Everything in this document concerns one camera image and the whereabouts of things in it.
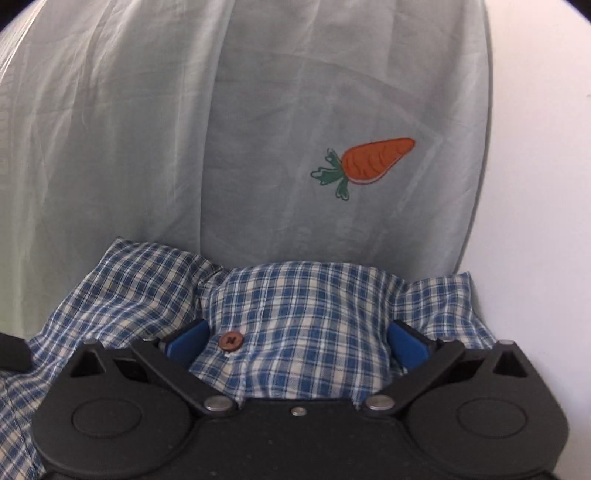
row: silver screw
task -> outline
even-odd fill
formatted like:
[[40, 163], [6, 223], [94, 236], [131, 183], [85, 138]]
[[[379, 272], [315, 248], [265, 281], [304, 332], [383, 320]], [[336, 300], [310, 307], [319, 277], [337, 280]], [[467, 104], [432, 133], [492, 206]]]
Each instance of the silver screw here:
[[372, 395], [365, 400], [365, 404], [373, 411], [390, 410], [396, 406], [396, 402], [387, 395]]
[[223, 395], [214, 395], [203, 402], [203, 405], [209, 411], [221, 412], [231, 410], [234, 407], [234, 402]]
[[293, 407], [291, 409], [291, 414], [294, 417], [303, 417], [307, 413], [308, 413], [308, 411], [304, 407]]

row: carrot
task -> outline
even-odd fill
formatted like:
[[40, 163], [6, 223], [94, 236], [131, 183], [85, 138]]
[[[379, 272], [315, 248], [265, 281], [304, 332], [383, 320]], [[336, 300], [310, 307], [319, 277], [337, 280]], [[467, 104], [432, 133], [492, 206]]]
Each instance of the carrot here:
[[310, 175], [319, 180], [320, 185], [328, 185], [340, 180], [336, 196], [342, 200], [349, 200], [347, 189], [349, 181], [358, 185], [378, 181], [414, 146], [415, 141], [412, 138], [394, 138], [366, 143], [348, 149], [342, 161], [335, 151], [329, 148], [325, 159], [333, 168], [320, 167]]

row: gray cloth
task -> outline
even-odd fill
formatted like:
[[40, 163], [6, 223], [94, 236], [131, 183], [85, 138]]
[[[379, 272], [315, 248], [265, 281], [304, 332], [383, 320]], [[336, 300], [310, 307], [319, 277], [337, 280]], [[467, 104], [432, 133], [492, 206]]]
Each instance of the gray cloth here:
[[[485, 142], [481, 1], [33, 7], [0, 37], [3, 331], [39, 330], [117, 235], [228, 268], [453, 271]], [[403, 137], [413, 150], [355, 183], [352, 164], [390, 160], [348, 149]]]

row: white wall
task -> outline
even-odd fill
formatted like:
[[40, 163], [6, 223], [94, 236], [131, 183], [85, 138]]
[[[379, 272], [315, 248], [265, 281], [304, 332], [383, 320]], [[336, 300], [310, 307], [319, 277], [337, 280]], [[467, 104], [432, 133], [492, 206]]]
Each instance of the white wall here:
[[491, 143], [460, 270], [570, 420], [558, 465], [591, 479], [591, 23], [563, 0], [487, 0]]

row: plaid shirt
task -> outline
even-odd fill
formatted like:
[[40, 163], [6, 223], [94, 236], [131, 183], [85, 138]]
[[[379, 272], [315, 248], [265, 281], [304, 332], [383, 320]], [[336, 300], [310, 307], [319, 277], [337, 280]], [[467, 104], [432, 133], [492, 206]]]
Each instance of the plaid shirt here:
[[[33, 480], [42, 473], [31, 416], [85, 339], [122, 348], [195, 318], [206, 319], [212, 335], [191, 372], [238, 401], [361, 402], [401, 373], [385, 341], [394, 319], [471, 348], [494, 342], [472, 310], [468, 274], [409, 284], [352, 264], [287, 262], [228, 271], [199, 255], [117, 239], [30, 340], [33, 371], [0, 372], [0, 479]], [[217, 346], [229, 330], [245, 338], [234, 353]]]

